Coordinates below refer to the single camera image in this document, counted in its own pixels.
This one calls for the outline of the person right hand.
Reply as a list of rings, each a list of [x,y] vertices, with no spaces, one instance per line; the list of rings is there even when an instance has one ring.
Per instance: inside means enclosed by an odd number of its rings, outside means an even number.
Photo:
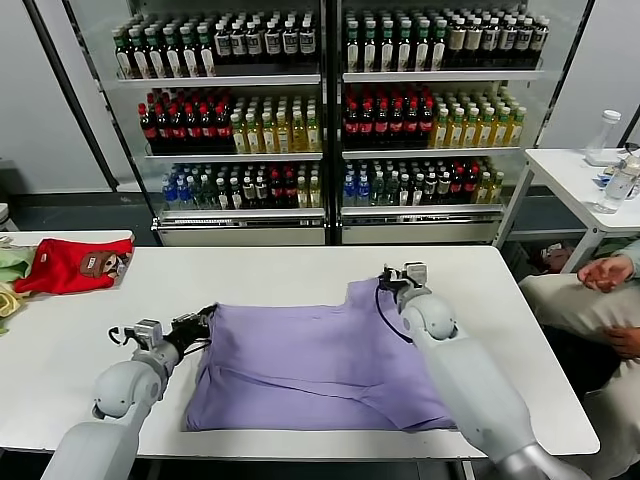
[[[632,277],[634,266],[626,255],[594,260],[582,267],[577,277],[589,289],[608,293]]]

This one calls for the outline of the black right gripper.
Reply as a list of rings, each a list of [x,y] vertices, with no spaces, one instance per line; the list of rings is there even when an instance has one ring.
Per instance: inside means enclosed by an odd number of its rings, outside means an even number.
[[[409,288],[413,287],[413,280],[407,277],[404,273],[387,264],[383,267],[382,276],[378,278],[377,289],[380,291],[392,291],[395,299]]]

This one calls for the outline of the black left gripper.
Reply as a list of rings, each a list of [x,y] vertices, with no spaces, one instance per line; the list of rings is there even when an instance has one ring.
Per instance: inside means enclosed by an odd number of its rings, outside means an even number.
[[[207,340],[214,328],[217,303],[206,306],[195,313],[186,313],[171,321],[171,331],[166,335],[178,354],[184,354],[188,347],[200,339]]]

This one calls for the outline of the person left hand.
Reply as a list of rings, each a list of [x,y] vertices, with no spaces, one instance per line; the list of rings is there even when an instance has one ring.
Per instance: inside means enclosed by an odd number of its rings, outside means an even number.
[[[636,359],[640,356],[639,327],[608,327],[603,334],[615,352],[624,359]]]

